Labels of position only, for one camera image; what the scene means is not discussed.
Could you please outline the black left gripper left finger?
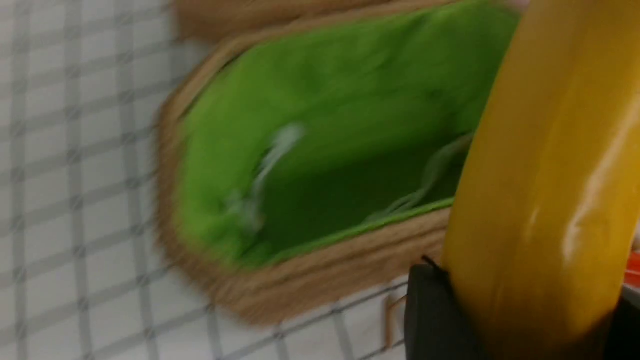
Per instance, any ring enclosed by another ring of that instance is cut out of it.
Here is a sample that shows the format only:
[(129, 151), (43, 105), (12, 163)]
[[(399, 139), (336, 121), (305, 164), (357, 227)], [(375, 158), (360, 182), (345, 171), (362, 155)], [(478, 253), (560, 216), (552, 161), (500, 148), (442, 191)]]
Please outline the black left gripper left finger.
[(455, 297), (450, 274), (428, 256), (409, 271), (404, 346), (407, 360), (489, 357)]

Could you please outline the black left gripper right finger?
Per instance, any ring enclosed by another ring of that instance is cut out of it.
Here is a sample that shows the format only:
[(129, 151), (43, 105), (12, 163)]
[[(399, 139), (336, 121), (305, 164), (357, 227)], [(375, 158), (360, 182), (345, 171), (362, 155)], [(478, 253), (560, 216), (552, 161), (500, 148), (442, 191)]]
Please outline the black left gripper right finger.
[(604, 360), (640, 360), (640, 294), (624, 286), (606, 339)]

